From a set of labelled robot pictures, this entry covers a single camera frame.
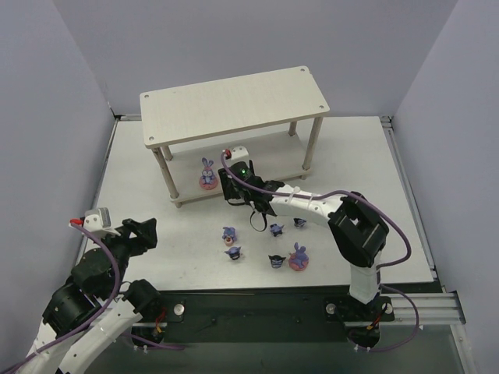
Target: cable tie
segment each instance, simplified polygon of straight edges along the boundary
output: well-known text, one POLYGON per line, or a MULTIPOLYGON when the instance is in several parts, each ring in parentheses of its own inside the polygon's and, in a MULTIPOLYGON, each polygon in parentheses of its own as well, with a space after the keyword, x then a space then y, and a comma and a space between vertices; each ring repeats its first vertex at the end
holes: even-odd
POLYGON ((312 199, 317 196, 317 194, 314 194, 314 193, 311 193, 310 194, 310 199, 309 199, 309 203, 306 204, 306 209, 308 210, 310 208, 310 204, 312 203, 312 199))
POLYGON ((293 192, 291 192, 291 193, 289 194, 289 197, 288 197, 288 204, 291 204, 291 200, 293 200, 293 198, 295 197, 295 194, 296 194, 296 193, 298 193, 298 192, 300 192, 300 191, 301 191, 300 187, 295 186, 295 188, 293 189, 293 192))

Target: screw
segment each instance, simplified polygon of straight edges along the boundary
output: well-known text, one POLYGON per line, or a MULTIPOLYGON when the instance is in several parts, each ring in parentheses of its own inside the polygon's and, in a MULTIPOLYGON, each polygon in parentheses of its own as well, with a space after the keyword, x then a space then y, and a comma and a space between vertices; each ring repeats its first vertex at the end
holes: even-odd
POLYGON ((334 311, 336 310, 336 305, 329 303, 326 305, 326 313, 327 314, 334 314, 334 311))
POLYGON ((181 316, 182 314, 184 314, 184 310, 186 308, 184 307, 184 305, 182 304, 177 304, 173 307, 173 312, 177 315, 177 316, 181 316))

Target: toy figure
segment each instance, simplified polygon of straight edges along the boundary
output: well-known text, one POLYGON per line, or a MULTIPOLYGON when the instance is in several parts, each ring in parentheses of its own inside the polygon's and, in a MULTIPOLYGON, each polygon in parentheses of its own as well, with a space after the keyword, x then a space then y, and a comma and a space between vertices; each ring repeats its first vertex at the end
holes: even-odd
POLYGON ((213 165, 213 160, 207 160, 205 157, 201 159, 203 161, 204 169, 203 175, 200 177, 200 186, 202 189, 211 190, 217 187, 218 179, 213 170, 211 169, 211 165, 213 165))
POLYGON ((221 236, 222 239, 224 239, 225 245, 230 247, 231 245, 234 244, 235 241, 237 241, 237 237, 235 236, 235 228, 224 228, 224 234, 221 236))
POLYGON ((228 251, 225 251, 231 259, 238 259, 241 257, 241 247, 231 247, 228 251))
POLYGON ((279 255, 268 256, 268 258, 271 261, 272 269, 280 268, 286 259, 285 257, 280 257, 279 255))
POLYGON ((295 243, 295 253, 291 254, 288 260, 289 267, 294 271, 303 271, 309 264, 309 257, 305 254, 306 248, 295 243))
POLYGON ((283 227, 284 227, 284 225, 279 226, 278 224, 271 224, 271 226, 269 227, 269 230, 271 231, 272 235, 274 237, 276 237, 278 235, 282 235, 282 228, 283 227))
POLYGON ((303 220, 302 218, 293 218, 293 220, 295 221, 295 227, 296 228, 302 228, 306 224, 306 221, 303 220))

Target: gray wall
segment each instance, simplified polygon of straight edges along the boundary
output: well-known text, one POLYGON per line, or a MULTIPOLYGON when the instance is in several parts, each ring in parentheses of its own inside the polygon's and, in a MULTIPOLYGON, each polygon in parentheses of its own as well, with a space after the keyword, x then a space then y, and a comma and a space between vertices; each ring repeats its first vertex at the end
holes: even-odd
POLYGON ((67 278, 113 117, 50 0, 0 2, 0 369, 67 278))
POLYGON ((117 114, 139 93, 308 65, 334 115, 394 114, 456 0, 55 0, 117 114))
POLYGON ((437 271, 497 372, 499 2, 460 0, 395 116, 437 271))

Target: black cable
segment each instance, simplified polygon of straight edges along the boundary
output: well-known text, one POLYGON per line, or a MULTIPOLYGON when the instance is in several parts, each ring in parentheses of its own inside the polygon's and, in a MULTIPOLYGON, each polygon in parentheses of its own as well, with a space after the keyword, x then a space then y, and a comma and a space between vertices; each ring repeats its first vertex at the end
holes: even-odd
POLYGON ((254 210, 251 213, 251 215, 249 216, 249 224, 251 225, 251 227, 253 228, 253 230, 258 231, 258 232, 264 232, 265 230, 267 230, 267 225, 268 225, 268 223, 267 223, 267 215, 265 213, 262 213, 262 218, 264 219, 264 224, 265 225, 264 225, 263 229, 257 230, 257 228, 255 228, 253 226, 253 216, 255 215, 255 213, 258 213, 258 212, 256 210, 254 210))

